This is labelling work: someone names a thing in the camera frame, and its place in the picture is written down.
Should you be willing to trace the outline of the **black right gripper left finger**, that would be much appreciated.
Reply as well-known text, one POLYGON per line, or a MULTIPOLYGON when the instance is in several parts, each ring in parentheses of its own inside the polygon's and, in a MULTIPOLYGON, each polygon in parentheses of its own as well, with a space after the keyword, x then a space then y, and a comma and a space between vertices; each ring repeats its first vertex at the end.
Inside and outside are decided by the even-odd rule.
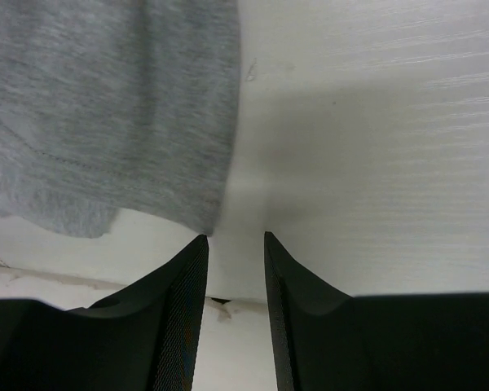
POLYGON ((209 245, 175 257, 87 308, 0 299, 0 390, 189 390, 209 245))

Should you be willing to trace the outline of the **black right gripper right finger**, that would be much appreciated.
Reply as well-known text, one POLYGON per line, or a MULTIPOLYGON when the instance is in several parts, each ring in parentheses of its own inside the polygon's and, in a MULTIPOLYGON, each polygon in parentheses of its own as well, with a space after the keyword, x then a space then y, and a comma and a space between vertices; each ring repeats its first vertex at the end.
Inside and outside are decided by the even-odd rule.
POLYGON ((280 390, 489 390, 489 293, 352 297, 264 235, 280 390))

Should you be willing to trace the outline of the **grey tank top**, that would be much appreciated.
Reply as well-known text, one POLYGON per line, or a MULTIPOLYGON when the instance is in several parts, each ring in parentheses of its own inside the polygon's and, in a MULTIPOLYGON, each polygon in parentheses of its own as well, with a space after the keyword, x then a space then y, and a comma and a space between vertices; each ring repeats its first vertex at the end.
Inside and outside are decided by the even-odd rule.
POLYGON ((0 1, 0 217, 98 238, 133 209, 210 235, 239 87, 234 1, 0 1))

